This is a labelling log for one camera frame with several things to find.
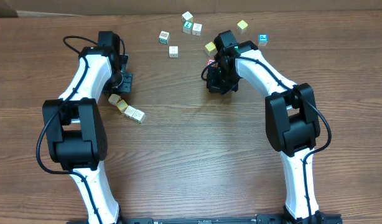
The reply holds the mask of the white block red side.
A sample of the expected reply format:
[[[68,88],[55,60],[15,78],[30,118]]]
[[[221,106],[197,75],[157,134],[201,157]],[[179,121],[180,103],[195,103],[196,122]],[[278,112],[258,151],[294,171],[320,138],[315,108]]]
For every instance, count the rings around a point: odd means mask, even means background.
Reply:
[[[121,101],[121,97],[117,94],[111,94],[108,98],[108,101],[112,105],[116,105],[119,101]]]

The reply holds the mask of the yellow block letter G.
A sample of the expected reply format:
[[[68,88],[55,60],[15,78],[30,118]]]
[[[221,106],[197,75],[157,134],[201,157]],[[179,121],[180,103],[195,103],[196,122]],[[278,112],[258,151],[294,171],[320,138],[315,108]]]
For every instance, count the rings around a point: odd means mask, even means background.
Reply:
[[[116,104],[121,113],[124,113],[128,107],[128,104],[124,100],[120,100]]]

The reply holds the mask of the white block teal side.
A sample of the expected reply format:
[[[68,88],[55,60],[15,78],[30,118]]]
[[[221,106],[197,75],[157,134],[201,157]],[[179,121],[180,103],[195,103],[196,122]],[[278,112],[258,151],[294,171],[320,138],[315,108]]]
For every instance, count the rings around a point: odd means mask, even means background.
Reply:
[[[132,119],[135,112],[136,108],[133,108],[132,106],[127,106],[123,113],[125,116]]]

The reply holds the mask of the white block green side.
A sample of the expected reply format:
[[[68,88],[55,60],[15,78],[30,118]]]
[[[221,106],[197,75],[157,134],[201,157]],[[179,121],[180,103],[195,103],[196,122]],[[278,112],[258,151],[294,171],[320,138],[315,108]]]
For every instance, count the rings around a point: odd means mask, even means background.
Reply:
[[[145,113],[141,110],[136,110],[134,114],[132,115],[132,119],[139,123],[142,123],[145,117],[146,117]]]

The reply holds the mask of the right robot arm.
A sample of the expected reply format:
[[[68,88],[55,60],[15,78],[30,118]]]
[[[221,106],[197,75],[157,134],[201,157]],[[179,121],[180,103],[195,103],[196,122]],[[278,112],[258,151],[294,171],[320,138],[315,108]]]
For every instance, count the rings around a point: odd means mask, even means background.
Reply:
[[[201,77],[211,93],[237,91],[245,79],[265,98],[266,135],[280,153],[286,181],[284,221],[320,223],[312,170],[319,123],[325,119],[315,104],[312,87],[281,75],[252,41],[215,39],[217,54]]]

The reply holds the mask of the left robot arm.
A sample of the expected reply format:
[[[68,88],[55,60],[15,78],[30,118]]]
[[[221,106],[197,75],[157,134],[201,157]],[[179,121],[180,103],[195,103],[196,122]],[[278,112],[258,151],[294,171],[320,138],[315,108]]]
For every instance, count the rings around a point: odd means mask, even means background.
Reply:
[[[40,137],[47,139],[51,160],[62,167],[57,174],[76,183],[88,212],[86,222],[122,223],[105,172],[108,140],[98,100],[122,84],[126,55],[118,47],[85,47],[78,59],[68,88],[42,106]]]

